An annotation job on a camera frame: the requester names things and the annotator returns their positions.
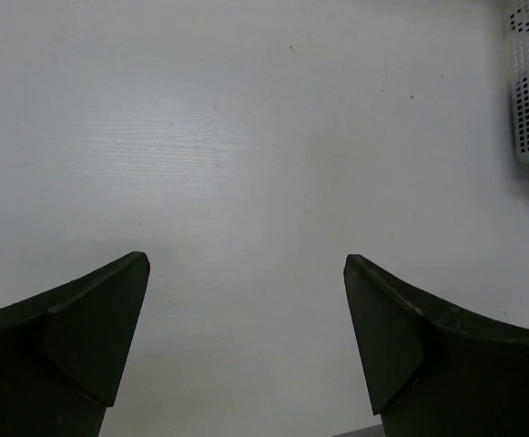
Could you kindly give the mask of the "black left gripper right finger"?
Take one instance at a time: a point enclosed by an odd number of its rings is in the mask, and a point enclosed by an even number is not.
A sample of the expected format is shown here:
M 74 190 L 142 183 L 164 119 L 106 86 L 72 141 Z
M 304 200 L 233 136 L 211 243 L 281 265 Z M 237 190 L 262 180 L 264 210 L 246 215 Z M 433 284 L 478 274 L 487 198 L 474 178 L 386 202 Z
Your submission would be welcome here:
M 529 329 L 350 255 L 344 282 L 372 412 L 388 436 L 529 436 Z

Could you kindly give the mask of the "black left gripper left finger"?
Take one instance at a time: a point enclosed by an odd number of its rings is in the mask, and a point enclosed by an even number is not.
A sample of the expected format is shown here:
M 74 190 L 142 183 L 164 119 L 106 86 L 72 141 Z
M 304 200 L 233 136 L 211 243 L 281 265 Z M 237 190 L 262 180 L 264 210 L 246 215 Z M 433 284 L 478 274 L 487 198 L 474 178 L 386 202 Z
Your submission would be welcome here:
M 134 251 L 0 309 L 0 436 L 97 436 L 150 274 Z

